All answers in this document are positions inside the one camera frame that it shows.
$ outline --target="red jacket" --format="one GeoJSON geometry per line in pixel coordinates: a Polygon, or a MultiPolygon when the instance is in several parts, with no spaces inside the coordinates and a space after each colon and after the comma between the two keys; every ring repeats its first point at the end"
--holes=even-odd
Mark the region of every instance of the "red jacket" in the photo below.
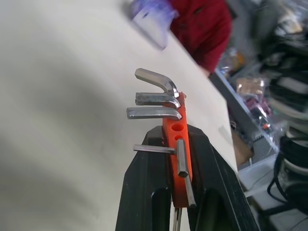
{"type": "Polygon", "coordinates": [[[213,73],[225,51],[230,33],[231,16],[224,0],[170,0],[179,12],[171,31],[193,59],[213,73]]]}

